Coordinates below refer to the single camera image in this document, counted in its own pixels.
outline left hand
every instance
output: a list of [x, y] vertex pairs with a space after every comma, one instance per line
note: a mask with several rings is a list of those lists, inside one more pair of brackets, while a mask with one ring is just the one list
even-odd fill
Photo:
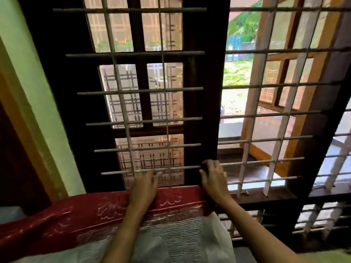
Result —
[[129, 195], [129, 208], [143, 217], [157, 194], [158, 179], [154, 170], [137, 174]]

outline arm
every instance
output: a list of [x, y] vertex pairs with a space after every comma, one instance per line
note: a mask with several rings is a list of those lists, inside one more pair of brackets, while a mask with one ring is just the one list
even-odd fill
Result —
[[228, 215], [247, 242], [258, 263], [305, 263], [294, 251], [267, 231], [231, 198], [223, 168], [218, 161], [204, 161], [209, 175], [200, 170], [202, 185], [209, 196]]
[[129, 195], [129, 205], [122, 223], [109, 244], [101, 263], [129, 263], [139, 225], [157, 193], [155, 171], [139, 174]]

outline hand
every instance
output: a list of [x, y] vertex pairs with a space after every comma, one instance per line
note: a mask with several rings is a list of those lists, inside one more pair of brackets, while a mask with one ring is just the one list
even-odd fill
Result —
[[154, 170], [136, 174], [129, 195], [129, 208], [143, 217], [157, 194], [157, 175]]
[[207, 165], [209, 174], [207, 175], [202, 169], [199, 170], [202, 177], [202, 186], [213, 201], [222, 206], [231, 199], [226, 173], [223, 172], [219, 161], [208, 159], [203, 163]]

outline forearm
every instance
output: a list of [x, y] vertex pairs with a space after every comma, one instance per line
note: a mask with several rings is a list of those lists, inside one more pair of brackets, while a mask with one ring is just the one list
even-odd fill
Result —
[[258, 263], [305, 263], [295, 252], [252, 218], [234, 199], [227, 199], [221, 206], [248, 243]]
[[142, 212], [136, 212], [128, 206], [123, 221], [113, 236], [101, 263], [130, 262], [142, 218]]

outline red cloth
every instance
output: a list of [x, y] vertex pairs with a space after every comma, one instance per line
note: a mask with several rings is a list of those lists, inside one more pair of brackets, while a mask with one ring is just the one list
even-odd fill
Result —
[[[128, 200], [129, 191], [78, 195], [31, 217], [0, 224], [0, 261], [58, 252], [104, 239], [123, 219]], [[203, 204], [204, 193], [198, 186], [159, 188], [146, 221], [157, 224], [203, 216]]]

